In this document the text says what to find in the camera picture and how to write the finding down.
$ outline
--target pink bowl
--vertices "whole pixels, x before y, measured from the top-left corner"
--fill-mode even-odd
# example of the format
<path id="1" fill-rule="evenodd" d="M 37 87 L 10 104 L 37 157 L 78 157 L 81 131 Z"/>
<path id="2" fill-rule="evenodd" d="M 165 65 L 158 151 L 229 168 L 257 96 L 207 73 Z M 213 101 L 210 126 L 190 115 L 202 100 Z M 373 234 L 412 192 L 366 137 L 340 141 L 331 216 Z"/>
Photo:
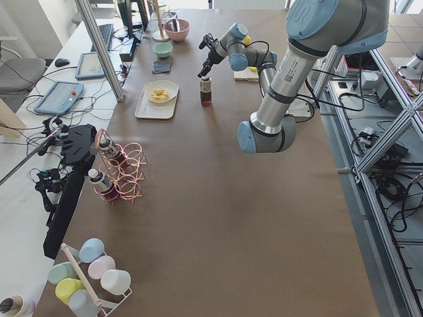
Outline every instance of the pink bowl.
<path id="1" fill-rule="evenodd" d="M 187 20 L 182 20 L 181 18 L 178 18 L 177 21 L 179 21 L 179 32 L 173 32 L 173 28 L 171 23 L 173 23 L 172 19 L 167 21 L 163 28 L 165 29 L 165 32 L 167 36 L 174 41 L 183 41 L 187 37 L 189 31 L 190 31 L 190 23 Z"/>

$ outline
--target tabletop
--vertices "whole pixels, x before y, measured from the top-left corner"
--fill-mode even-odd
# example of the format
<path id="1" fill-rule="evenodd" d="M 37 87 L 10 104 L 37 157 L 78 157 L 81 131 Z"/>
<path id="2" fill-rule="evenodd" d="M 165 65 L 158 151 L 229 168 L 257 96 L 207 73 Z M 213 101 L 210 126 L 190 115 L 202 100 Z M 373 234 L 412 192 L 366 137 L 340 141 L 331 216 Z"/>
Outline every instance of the tabletop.
<path id="1" fill-rule="evenodd" d="M 144 196 L 111 205 L 86 182 L 65 236 L 76 248 L 101 239 L 131 274 L 133 294 L 113 315 L 378 316 L 320 116 L 299 124 L 283 153 L 243 153 L 237 126 L 258 109 L 260 91 L 235 82 L 226 60 L 211 71 L 213 105 L 200 105 L 203 35 L 241 22 L 281 60 L 286 12 L 178 15 L 190 33 L 171 42 L 171 73 L 151 72 L 150 23 L 108 127 L 115 142 L 143 145 Z M 158 79 L 180 85 L 174 116 L 139 120 L 142 87 Z M 60 252 L 56 262 L 64 260 Z M 100 298 L 118 299 L 91 282 Z M 34 316 L 53 315 L 73 316 L 47 284 Z"/>

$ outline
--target blue cup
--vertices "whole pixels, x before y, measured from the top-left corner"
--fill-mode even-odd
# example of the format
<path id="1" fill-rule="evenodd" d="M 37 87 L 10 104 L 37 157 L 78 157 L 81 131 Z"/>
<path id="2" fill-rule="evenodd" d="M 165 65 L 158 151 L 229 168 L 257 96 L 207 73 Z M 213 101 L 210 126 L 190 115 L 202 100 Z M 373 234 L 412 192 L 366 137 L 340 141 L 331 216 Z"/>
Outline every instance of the blue cup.
<path id="1" fill-rule="evenodd" d="M 54 265 L 48 272 L 47 279 L 51 284 L 58 284 L 62 279 L 76 279 L 77 272 L 71 262 L 63 262 Z"/>
<path id="2" fill-rule="evenodd" d="M 96 317 L 100 307 L 95 306 L 92 298 L 84 289 L 74 292 L 69 299 L 69 308 L 77 317 Z"/>
<path id="3" fill-rule="evenodd" d="M 91 238 L 85 241 L 79 251 L 79 258 L 84 263 L 91 263 L 104 254 L 104 243 L 97 238 Z"/>

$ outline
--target office chair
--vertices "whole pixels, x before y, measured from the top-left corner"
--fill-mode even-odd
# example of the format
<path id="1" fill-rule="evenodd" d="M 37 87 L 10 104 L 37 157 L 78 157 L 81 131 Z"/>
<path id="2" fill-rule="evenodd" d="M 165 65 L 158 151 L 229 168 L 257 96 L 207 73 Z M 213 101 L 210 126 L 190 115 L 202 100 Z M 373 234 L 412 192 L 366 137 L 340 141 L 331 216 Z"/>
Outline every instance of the office chair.
<path id="1" fill-rule="evenodd" d="M 114 5 L 114 0 L 89 0 L 89 3 L 91 4 L 91 9 L 93 10 L 94 17 L 96 19 L 98 18 L 114 18 L 116 16 L 116 8 L 101 8 L 97 7 L 98 4 L 109 4 Z M 75 15 L 72 17 L 72 23 L 79 25 L 81 23 L 82 18 L 81 14 L 79 12 L 76 12 Z"/>
<path id="2" fill-rule="evenodd" d="M 17 38 L 11 36 L 0 36 L 0 96 L 26 94 L 39 81 L 46 70 L 46 61 L 42 58 L 21 58 L 21 56 L 10 49 L 18 58 L 9 61 L 1 61 L 1 42 L 13 41 Z"/>

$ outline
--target yellow object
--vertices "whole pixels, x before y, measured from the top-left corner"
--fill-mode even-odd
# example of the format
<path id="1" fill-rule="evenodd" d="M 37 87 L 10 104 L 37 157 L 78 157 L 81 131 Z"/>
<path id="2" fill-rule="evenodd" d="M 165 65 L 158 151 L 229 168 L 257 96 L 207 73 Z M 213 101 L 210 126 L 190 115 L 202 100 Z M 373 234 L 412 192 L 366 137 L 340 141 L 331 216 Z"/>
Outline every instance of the yellow object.
<path id="1" fill-rule="evenodd" d="M 251 43 L 251 36 L 249 35 L 245 36 L 244 43 L 245 45 L 249 45 Z"/>
<path id="2" fill-rule="evenodd" d="M 169 98 L 169 93 L 164 88 L 155 89 L 151 93 L 151 99 L 154 101 L 165 101 L 167 98 Z"/>
<path id="3" fill-rule="evenodd" d="M 69 299 L 74 292 L 79 289 L 85 289 L 84 284 L 78 279 L 62 279 L 56 286 L 56 296 L 66 305 L 69 305 Z"/>

